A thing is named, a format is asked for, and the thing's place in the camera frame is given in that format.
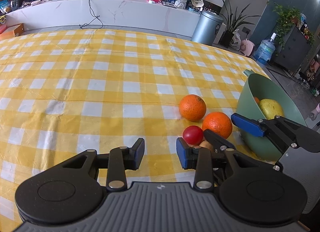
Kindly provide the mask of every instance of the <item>blue water bottle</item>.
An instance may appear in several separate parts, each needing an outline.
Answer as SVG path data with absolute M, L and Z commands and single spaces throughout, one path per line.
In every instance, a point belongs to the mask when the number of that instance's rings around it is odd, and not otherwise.
M 273 33 L 270 39 L 262 40 L 258 49 L 253 53 L 254 58 L 256 58 L 258 62 L 267 64 L 267 62 L 271 59 L 271 56 L 276 49 L 274 42 L 276 36 L 277 34 Z

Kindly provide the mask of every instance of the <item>red tomato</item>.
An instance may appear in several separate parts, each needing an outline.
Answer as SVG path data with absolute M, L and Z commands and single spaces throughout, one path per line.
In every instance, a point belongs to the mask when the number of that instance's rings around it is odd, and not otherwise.
M 203 139 L 203 131 L 198 126 L 190 126 L 183 131 L 182 138 L 190 145 L 199 145 Z

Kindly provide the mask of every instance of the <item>hanging plant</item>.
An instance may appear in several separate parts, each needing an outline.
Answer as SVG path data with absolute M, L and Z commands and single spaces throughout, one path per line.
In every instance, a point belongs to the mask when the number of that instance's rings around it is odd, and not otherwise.
M 281 5 L 275 3 L 275 8 L 273 9 L 279 15 L 277 19 L 277 28 L 276 28 L 276 42 L 284 49 L 284 40 L 283 37 L 290 32 L 292 26 L 300 22 L 300 11 L 295 7 L 284 8 Z

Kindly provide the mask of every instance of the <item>orange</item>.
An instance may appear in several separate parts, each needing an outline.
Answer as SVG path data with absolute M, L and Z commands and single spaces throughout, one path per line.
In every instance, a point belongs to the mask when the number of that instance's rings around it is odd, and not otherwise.
M 227 139 L 232 133 L 232 122 L 225 113 L 212 112 L 204 118 L 202 123 L 202 130 L 206 129 L 210 129 Z
M 196 122 L 202 119 L 207 111 L 207 106 L 198 95 L 190 94 L 182 98 L 179 112 L 185 119 Z
M 257 97 L 253 97 L 257 104 L 260 103 L 260 100 Z

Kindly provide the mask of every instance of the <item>plastic bag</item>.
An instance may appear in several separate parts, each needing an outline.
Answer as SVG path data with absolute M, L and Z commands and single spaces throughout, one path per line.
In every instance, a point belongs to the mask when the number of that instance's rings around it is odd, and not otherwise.
M 234 32 L 233 32 L 233 38 L 232 40 L 230 41 L 230 46 L 239 51 L 240 50 L 240 46 L 241 46 L 241 37 L 240 37 L 240 34 L 238 33 L 239 29 L 236 29 Z
M 3 14 L 7 14 L 7 13 L 9 13 L 11 11 L 10 4 L 8 3 L 7 0 L 0 1 L 0 11 Z

